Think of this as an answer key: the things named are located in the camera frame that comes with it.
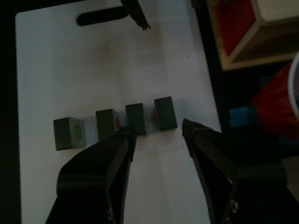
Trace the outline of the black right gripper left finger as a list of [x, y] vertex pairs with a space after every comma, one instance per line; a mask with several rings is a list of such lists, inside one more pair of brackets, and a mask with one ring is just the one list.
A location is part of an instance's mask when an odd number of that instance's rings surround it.
[[69, 160], [60, 169], [45, 224], [124, 224], [134, 148], [136, 129], [128, 125]]

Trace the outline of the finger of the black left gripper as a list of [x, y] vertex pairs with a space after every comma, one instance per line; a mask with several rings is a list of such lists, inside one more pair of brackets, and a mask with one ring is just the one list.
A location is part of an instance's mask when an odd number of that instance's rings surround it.
[[145, 14], [142, 12], [140, 3], [137, 0], [120, 0], [121, 4], [125, 7], [125, 11], [130, 18], [134, 20], [137, 26], [142, 30], [148, 30], [150, 28], [146, 19], [145, 19]]

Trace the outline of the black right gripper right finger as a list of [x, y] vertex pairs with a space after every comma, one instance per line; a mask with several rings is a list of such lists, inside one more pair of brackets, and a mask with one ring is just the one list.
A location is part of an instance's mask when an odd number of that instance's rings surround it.
[[299, 224], [281, 160], [188, 119], [181, 122], [210, 224]]

